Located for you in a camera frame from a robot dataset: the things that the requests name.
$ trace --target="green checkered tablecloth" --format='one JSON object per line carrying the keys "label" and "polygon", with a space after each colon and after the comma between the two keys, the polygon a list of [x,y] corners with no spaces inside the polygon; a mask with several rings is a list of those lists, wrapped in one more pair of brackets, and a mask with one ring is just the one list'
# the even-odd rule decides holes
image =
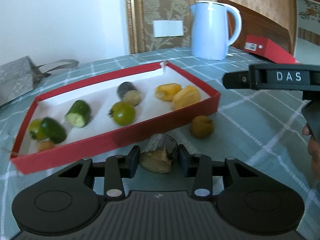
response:
{"label": "green checkered tablecloth", "polygon": [[[226,90],[221,83],[224,73],[247,70],[250,64],[264,62],[232,47],[229,48],[229,53],[232,56],[225,60],[212,61],[191,56],[188,48],[160,49],[84,64],[76,70],[44,79],[35,90],[0,107],[1,240],[8,240],[19,231],[11,213],[15,195],[62,168],[22,175],[8,160],[8,150],[12,148],[14,138],[34,97],[81,79],[164,59],[221,92],[218,112],[210,116],[216,127],[210,138],[198,140],[191,137],[188,125],[168,134],[178,143],[183,143],[191,154],[203,153],[217,161],[234,156],[297,191],[305,202],[305,214],[298,232],[308,240],[319,240],[320,193],[317,190],[317,181],[312,178],[311,157],[307,152],[308,137],[301,135],[301,129],[306,122],[301,114],[301,108],[305,105],[301,100],[302,93]],[[143,147],[145,141],[137,144]],[[126,155],[131,147],[132,145],[95,156],[93,161],[104,161],[115,154]],[[191,190],[193,180],[194,178],[184,178],[175,165],[173,171],[166,175],[146,172],[138,167],[133,179],[123,181],[128,192],[130,189]],[[214,193],[217,194],[222,189],[222,179],[213,177]],[[96,179],[94,190],[102,193],[102,178]]]}

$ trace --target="human hand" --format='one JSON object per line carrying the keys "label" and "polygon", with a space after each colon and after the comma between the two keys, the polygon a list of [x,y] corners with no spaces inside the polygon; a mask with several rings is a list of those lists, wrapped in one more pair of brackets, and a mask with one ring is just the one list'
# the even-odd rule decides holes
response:
{"label": "human hand", "polygon": [[317,179],[320,179],[320,144],[316,142],[308,124],[303,127],[302,135],[311,135],[308,143],[308,153],[312,157],[311,169],[313,176]]}

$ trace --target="light switch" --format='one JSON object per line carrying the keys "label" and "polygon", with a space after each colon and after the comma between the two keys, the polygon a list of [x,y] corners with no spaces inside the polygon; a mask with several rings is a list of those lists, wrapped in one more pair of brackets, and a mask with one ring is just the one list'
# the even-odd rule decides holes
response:
{"label": "light switch", "polygon": [[174,20],[153,21],[153,36],[155,38],[184,36],[183,21],[174,21]]}

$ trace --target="white wall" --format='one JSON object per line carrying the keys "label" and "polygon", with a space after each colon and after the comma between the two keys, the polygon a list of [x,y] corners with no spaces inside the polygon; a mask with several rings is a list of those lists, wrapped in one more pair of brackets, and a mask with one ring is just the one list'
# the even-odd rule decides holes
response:
{"label": "white wall", "polygon": [[295,58],[303,64],[319,65],[320,68],[320,46],[298,38]]}
{"label": "white wall", "polygon": [[129,54],[125,0],[0,0],[0,65]]}

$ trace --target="kettle handle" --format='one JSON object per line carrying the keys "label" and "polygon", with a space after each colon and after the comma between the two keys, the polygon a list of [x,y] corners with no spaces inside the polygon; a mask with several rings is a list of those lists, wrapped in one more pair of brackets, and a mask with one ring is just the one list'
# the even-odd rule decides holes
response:
{"label": "kettle handle", "polygon": [[233,35],[231,36],[230,40],[227,43],[229,47],[232,44],[234,44],[240,36],[241,30],[242,30],[242,19],[241,19],[240,11],[236,7],[231,6],[229,4],[225,4],[225,3],[222,3],[222,5],[226,6],[227,12],[230,12],[235,19],[235,31],[233,32]]}

